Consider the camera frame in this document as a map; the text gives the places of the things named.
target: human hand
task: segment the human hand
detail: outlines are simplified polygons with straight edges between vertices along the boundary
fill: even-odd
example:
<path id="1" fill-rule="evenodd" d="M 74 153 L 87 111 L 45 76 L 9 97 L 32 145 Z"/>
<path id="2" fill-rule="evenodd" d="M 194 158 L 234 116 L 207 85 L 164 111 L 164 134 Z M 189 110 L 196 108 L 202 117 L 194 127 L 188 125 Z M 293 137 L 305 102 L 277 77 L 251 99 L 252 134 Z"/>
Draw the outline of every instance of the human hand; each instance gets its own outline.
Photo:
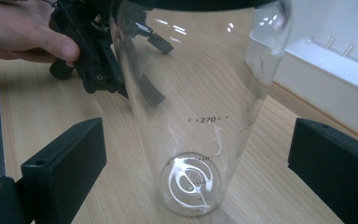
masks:
<path id="1" fill-rule="evenodd" d="M 48 27 L 54 10 L 40 0 L 0 4 L 0 59 L 50 63 L 79 57 L 76 42 Z"/>

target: transparent container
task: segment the transparent container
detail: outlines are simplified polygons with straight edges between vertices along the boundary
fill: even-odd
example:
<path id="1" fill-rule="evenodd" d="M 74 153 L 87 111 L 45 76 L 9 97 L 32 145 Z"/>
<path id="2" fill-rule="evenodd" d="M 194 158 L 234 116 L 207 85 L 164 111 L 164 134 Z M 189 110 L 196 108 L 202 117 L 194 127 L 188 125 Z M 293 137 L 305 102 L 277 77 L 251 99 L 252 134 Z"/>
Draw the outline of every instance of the transparent container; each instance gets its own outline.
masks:
<path id="1" fill-rule="evenodd" d="M 282 57 L 290 4 L 165 2 L 113 5 L 111 31 L 157 194 L 197 217 L 224 199 Z"/>

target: black plastic block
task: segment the black plastic block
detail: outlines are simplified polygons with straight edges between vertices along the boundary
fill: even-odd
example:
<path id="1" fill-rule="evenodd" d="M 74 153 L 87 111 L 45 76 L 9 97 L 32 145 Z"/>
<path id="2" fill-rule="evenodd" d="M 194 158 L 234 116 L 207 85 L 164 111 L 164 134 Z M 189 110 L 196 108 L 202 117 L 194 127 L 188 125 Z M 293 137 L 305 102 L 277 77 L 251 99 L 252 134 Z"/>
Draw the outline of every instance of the black plastic block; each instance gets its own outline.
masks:
<path id="1" fill-rule="evenodd" d="M 345 223 L 358 224 L 358 141 L 325 124 L 297 119 L 292 169 Z"/>

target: bottle bottom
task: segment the bottle bottom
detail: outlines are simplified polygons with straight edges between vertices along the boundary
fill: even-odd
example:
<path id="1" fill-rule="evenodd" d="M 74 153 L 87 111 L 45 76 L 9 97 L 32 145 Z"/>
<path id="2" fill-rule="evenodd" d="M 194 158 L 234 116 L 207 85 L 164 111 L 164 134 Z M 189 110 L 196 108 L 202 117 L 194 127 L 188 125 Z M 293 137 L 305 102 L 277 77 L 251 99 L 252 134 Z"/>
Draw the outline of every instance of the bottle bottom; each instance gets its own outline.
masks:
<path id="1" fill-rule="evenodd" d="M 217 167 L 198 153 L 170 159 L 162 170 L 159 187 L 165 205 L 186 217 L 206 215 L 223 201 Z"/>

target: wooden surface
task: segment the wooden surface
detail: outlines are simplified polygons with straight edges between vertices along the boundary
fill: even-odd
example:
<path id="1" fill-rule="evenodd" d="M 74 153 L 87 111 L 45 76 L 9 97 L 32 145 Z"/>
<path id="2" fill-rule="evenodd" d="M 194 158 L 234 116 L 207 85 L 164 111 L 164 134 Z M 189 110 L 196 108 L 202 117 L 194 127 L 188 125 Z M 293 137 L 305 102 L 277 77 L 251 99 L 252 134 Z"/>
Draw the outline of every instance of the wooden surface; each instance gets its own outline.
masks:
<path id="1" fill-rule="evenodd" d="M 345 128 L 278 85 L 255 122 L 223 203 L 208 216 L 187 218 L 158 204 L 129 101 L 108 92 L 88 94 L 79 78 L 59 81 L 48 68 L 0 61 L 7 176 L 18 180 L 21 164 L 72 125 L 103 118 L 108 163 L 74 223 L 342 223 L 287 167 L 298 114 L 286 105 L 301 117 Z"/>

